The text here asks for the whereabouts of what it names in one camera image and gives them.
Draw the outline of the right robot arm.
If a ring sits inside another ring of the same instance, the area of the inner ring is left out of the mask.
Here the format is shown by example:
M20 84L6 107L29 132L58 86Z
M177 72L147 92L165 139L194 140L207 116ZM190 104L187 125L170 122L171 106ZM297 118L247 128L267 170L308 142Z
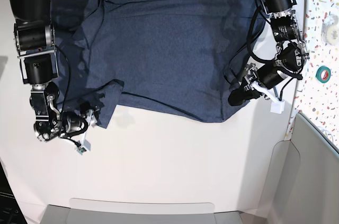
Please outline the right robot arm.
M80 147L73 137L84 134L95 118L87 107L80 114L57 106L60 95L53 82L58 78L55 30L50 19L50 0L10 0L15 18L14 40L22 81L31 85L30 105L35 112L33 125L39 140L68 140Z

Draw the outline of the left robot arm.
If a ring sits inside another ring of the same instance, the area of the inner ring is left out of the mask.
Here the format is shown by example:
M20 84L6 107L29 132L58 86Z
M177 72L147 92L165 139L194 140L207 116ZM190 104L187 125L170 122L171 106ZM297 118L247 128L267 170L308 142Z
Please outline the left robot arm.
M309 53L301 36L296 11L296 0L255 0L256 10L251 19L246 37L246 48L249 55L261 64L257 68L250 64L239 88L233 90L228 98L231 106L240 106L245 101L265 96L273 103L282 105L283 95L270 93L286 78L302 80L302 71ZM258 57L251 46L254 40L253 30L258 16L271 27L276 41L276 54L270 60Z

